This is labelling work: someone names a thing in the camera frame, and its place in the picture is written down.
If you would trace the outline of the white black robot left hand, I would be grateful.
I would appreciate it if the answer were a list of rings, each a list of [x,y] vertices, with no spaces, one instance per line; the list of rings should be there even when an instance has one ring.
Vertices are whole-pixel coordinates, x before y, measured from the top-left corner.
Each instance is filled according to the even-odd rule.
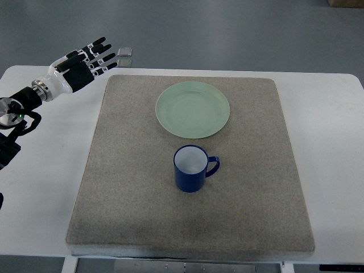
[[[37,79],[43,90],[43,101],[52,101],[61,94],[78,92],[98,76],[117,66],[116,54],[105,37],[74,50],[54,61],[46,75]]]

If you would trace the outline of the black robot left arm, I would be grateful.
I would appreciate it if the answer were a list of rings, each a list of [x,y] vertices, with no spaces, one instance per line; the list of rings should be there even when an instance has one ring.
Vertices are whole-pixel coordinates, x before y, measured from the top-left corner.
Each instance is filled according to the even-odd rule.
[[[34,131],[41,122],[42,116],[35,109],[51,99],[49,88],[40,80],[10,97],[1,98],[1,130],[11,131],[8,135],[1,133],[1,169],[21,150],[16,140]]]

